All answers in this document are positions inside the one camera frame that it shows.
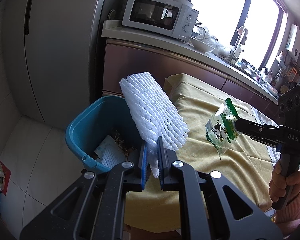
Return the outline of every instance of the microwave control panel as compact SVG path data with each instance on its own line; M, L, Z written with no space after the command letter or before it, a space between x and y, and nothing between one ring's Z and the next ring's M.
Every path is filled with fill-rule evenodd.
M185 15L184 22L182 25L182 35L189 37L191 36L192 30L194 28L195 22L197 21L199 11L189 7L188 12Z

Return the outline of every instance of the green plastic wrapper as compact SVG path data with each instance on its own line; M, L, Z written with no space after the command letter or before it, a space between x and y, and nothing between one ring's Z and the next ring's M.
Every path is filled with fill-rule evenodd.
M239 115L234 105L230 98L227 98L225 104L221 104L206 124L207 140L217 149L220 159L241 134L234 125L238 119Z

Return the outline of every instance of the metal bolt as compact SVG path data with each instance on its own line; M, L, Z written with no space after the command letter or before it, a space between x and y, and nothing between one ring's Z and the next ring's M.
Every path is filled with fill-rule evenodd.
M130 168L131 166L132 166L131 162L124 162L124 163L122 163L122 167L124 167L124 168Z
M85 174L84 174L84 177L86 179L92 179L94 177L94 173L92 171L87 171Z
M212 171L211 176L215 179L219 179L221 177L220 171Z
M180 168L183 166L183 162L182 161L175 161L173 162L172 164L173 166L177 167L177 168Z

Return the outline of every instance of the trash can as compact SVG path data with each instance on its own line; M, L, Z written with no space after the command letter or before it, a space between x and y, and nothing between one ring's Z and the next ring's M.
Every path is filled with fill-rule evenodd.
M103 139L117 130L127 147L141 149L142 139L124 98L105 96L88 106L69 124L66 143L86 170L100 174L110 169L91 156Z

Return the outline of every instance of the microwave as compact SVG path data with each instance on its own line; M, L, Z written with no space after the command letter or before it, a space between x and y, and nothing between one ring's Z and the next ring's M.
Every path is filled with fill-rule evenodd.
M189 41L198 14L173 0L128 0L122 25Z

